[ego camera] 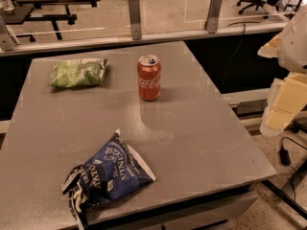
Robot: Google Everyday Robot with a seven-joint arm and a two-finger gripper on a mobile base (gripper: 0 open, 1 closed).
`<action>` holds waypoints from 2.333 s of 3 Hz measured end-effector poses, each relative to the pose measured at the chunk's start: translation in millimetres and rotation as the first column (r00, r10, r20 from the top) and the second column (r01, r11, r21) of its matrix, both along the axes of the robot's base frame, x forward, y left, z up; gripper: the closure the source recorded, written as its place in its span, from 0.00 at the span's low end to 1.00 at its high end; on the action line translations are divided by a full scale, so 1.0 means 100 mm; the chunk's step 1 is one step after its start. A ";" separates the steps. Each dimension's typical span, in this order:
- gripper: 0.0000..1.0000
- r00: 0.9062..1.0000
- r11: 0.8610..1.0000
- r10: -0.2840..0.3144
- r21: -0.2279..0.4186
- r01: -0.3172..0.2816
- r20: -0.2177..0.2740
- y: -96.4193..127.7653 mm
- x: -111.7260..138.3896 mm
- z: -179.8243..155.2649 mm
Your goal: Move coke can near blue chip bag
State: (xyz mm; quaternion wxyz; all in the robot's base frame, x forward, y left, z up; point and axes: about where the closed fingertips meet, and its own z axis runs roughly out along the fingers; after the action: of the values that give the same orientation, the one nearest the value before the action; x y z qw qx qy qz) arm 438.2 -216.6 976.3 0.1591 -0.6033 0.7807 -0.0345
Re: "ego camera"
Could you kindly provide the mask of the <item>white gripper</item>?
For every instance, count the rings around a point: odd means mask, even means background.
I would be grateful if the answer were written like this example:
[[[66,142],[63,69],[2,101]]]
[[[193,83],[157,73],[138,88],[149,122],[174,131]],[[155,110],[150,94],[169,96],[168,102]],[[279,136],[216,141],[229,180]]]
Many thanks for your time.
[[[279,65],[291,71],[284,80],[275,79],[269,89],[260,132],[273,137],[307,105],[307,76],[301,74],[307,72],[307,5],[298,10],[281,34],[261,46],[257,54],[263,58],[277,57]]]

